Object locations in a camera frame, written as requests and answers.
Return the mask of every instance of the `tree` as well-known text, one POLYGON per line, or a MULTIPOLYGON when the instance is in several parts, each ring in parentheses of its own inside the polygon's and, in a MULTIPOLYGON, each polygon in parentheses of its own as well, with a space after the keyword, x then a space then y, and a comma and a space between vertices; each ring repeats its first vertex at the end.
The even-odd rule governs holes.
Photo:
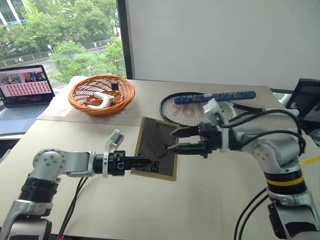
POLYGON ((73 76, 111 74, 117 71, 116 66, 107 61, 105 54, 88 52, 74 41, 58 44, 52 59, 60 73, 51 75, 50 78, 64 83, 68 83, 73 76))
POLYGON ((115 27, 118 33, 118 27, 119 27, 119 18, 118 18, 118 8, 117 8, 117 2, 115 0, 93 0, 94 4, 101 9, 101 11, 104 13, 106 17, 109 17, 111 20, 112 27, 115 27))
POLYGON ((27 24, 22 24, 22 26, 24 26, 24 31, 34 39, 37 46, 56 45, 62 34, 54 17, 38 11, 32 3, 28 3, 25 10, 27 24))
POLYGON ((57 12, 60 6, 60 1, 56 0, 29 0, 27 4, 30 3, 33 4, 39 12, 44 14, 50 13, 50 15, 57 12))
POLYGON ((24 25, 17 24, 10 26, 8 39, 14 48, 23 52, 29 52, 32 58, 35 59, 33 55, 37 48, 35 35, 31 31, 27 31, 24 25))
POLYGON ((86 29, 85 37, 96 41, 101 36, 112 34, 110 19, 90 0, 77 0, 74 3, 74 20, 86 29))
POLYGON ((0 27, 0 60, 7 66, 4 58, 8 55, 9 39, 8 31, 5 27, 0 27))
POLYGON ((125 58, 120 38, 111 38, 111 42, 106 45, 105 56, 107 61, 116 68, 116 72, 113 72, 113 74, 126 77, 125 58))

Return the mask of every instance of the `yellow stripe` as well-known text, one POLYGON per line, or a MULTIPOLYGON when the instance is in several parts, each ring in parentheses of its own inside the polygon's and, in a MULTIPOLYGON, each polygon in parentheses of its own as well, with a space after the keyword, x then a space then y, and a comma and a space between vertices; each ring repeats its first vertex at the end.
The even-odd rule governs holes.
POLYGON ((304 177, 301 176, 295 180, 291 180, 291 181, 272 181, 267 179, 266 182, 271 184, 271 185, 276 185, 276 186, 280 186, 280 187, 288 187, 288 186, 293 186, 293 185, 297 185, 299 183, 302 183, 304 181, 304 177))
POLYGON ((312 158, 307 161, 304 161, 303 163, 301 163, 301 166, 312 164, 312 163, 315 163, 316 161, 320 161, 320 157, 316 157, 316 158, 312 158))

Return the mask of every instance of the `orange wicker basket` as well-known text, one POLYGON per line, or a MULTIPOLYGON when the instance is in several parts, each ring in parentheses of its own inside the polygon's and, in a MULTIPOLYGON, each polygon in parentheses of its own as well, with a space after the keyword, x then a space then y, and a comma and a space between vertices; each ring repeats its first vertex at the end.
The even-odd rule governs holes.
POLYGON ((69 103, 75 108, 93 116, 108 116, 122 111, 135 97, 135 88, 131 82, 119 76, 97 75, 77 83, 69 92, 69 103), (106 108, 91 108, 87 105, 100 104, 94 93, 101 92, 114 96, 113 103, 106 108))

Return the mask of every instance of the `building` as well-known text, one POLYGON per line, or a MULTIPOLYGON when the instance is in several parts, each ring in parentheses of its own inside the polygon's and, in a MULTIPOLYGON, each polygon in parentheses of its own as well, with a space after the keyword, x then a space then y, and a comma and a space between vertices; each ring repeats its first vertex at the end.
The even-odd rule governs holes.
POLYGON ((23 7, 23 0, 0 0, 0 26, 25 22, 23 7))

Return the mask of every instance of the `beige table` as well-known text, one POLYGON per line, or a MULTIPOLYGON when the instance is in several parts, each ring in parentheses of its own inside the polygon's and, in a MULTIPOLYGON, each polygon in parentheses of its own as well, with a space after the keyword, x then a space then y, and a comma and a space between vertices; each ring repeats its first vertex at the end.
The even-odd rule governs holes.
MULTIPOLYGON (((257 92, 258 99, 264 98, 263 104, 276 107, 277 101, 270 90, 262 88, 265 89, 261 93, 264 96, 257 92)), ((248 86, 242 89, 252 90, 248 86)), ((149 101, 148 108, 140 112, 150 112, 146 115, 152 117, 158 114, 154 111, 158 110, 158 104, 149 101)), ((265 127, 273 129, 292 127, 292 124, 282 119, 269 117, 262 121, 265 127)), ((0 164, 0 225, 13 200, 18 197, 27 174, 32 170, 32 159, 38 151, 59 148, 65 151, 101 153, 106 139, 115 128, 125 134, 119 150, 125 150, 128 156, 133 155, 139 132, 139 127, 133 124, 37 120, 0 164)), ((300 160, 320 157, 319 149, 308 137, 306 141, 306 153, 300 160)), ((319 169, 319 162, 302 169, 318 209, 319 169)), ((61 226, 77 183, 76 178, 62 176, 53 200, 52 213, 48 217, 53 223, 53 233, 57 233, 61 226)), ((265 186, 265 178, 258 163, 244 152, 222 154, 216 151, 208 159, 180 155, 176 182, 130 173, 124 177, 110 178, 96 175, 80 194, 65 234, 131 240, 230 240, 242 209, 265 186)), ((245 239, 276 239, 269 222, 267 204, 268 201, 263 203, 252 215, 244 231, 245 239)))
MULTIPOLYGON (((75 76, 73 84, 85 79, 75 76)), ((278 107, 283 108, 267 86, 227 85, 209 83, 186 83, 169 81, 130 80, 135 88, 133 101, 122 112, 114 116, 94 117, 74 109, 68 102, 71 86, 61 90, 53 99, 50 106, 39 116, 40 120, 53 120, 80 123, 100 123, 139 126, 142 116, 161 119, 159 105, 163 98, 180 92, 199 93, 227 93, 255 91, 254 99, 234 101, 250 107, 278 107)))

